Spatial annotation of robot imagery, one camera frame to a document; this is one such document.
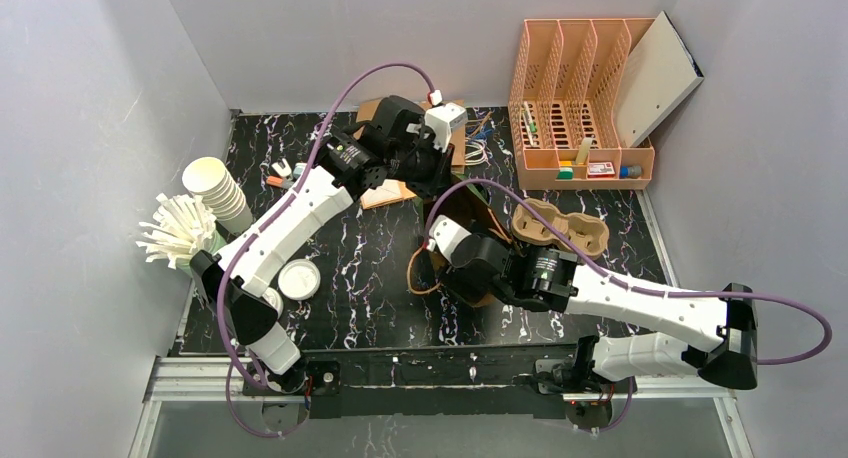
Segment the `green kraft paper bag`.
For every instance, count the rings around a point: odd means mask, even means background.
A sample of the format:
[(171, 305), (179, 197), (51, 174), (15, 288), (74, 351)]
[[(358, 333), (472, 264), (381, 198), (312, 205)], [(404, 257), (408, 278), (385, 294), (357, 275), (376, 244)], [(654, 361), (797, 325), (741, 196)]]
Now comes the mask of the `green kraft paper bag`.
[(488, 306), (511, 293), (505, 278), (518, 254), (515, 240), (490, 206), (480, 183), (465, 185), (453, 175), (442, 194), (420, 206), (425, 214), (424, 253), (436, 289), (472, 308)]

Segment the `brown pulp cup carrier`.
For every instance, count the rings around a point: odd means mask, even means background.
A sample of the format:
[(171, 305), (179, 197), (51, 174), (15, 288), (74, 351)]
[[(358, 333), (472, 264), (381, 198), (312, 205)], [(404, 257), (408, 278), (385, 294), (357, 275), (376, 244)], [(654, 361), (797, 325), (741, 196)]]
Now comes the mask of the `brown pulp cup carrier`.
[[(539, 199), (528, 198), (525, 202), (592, 260), (599, 258), (607, 250), (610, 232), (600, 218), (579, 212), (564, 213), (555, 205)], [(511, 231), (517, 239), (525, 243), (555, 245), (563, 251), (570, 250), (521, 205), (516, 207), (512, 215)]]

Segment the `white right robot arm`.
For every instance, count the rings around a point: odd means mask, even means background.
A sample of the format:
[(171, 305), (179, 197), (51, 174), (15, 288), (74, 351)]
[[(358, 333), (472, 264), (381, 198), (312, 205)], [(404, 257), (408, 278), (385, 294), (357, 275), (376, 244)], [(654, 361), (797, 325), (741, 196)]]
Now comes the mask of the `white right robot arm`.
[(597, 274), (575, 254), (530, 246), (522, 252), (480, 233), (438, 233), (428, 248), (447, 267), (447, 290), (469, 303), (488, 298), (532, 312), (593, 315), (648, 329), (630, 338), (585, 338), (565, 378), (619, 382), (641, 375), (696, 375), (736, 390), (758, 385), (753, 301), (740, 297), (677, 298), (672, 287)]

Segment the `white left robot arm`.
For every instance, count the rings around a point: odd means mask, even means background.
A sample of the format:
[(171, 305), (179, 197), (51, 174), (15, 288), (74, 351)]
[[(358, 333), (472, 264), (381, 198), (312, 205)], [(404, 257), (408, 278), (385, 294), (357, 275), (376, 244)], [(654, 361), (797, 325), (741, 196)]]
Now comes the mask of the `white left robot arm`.
[(200, 295), (218, 306), (220, 332), (230, 332), (274, 375), (301, 358), (279, 323), (281, 310), (264, 296), (294, 253), (336, 215), (385, 180), (420, 198), (451, 183), (453, 138), (465, 135), (466, 109), (429, 109), (391, 95), (369, 120), (333, 128), (292, 189), (246, 231), (215, 253), (199, 251), (189, 267)]

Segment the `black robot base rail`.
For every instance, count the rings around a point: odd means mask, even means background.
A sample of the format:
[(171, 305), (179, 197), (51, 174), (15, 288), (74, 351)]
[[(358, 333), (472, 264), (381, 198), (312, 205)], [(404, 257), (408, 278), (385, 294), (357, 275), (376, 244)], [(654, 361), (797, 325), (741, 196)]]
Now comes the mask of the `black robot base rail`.
[(313, 419), (402, 414), (506, 415), (560, 419), (573, 405), (601, 405), (602, 418), (635, 395), (635, 379), (593, 374), (589, 343), (310, 350), (247, 397), (307, 403)]

